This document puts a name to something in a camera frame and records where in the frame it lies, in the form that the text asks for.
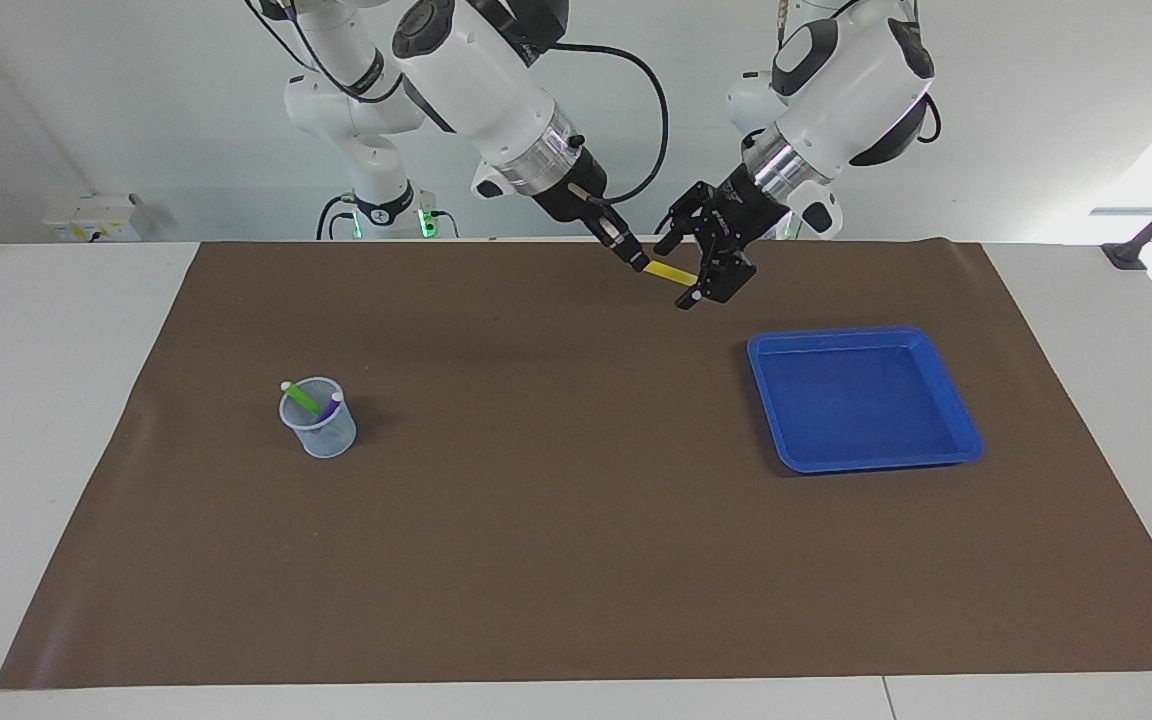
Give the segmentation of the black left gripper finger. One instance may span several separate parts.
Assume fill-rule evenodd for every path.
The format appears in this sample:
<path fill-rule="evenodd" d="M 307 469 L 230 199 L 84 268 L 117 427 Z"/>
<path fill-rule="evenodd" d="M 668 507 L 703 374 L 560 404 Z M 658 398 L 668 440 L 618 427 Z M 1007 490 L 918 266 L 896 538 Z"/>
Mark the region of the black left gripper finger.
<path fill-rule="evenodd" d="M 695 281 L 676 300 L 679 310 L 690 310 L 702 301 L 726 304 L 756 274 L 756 265 L 750 263 L 740 249 L 719 250 L 704 247 Z"/>
<path fill-rule="evenodd" d="M 717 188 L 712 184 L 695 183 L 687 188 L 679 199 L 672 202 L 666 215 L 660 219 L 655 228 L 659 234 L 654 247 L 657 256 L 672 253 L 687 236 L 695 236 L 698 228 L 707 222 L 705 218 L 708 217 L 714 192 Z"/>

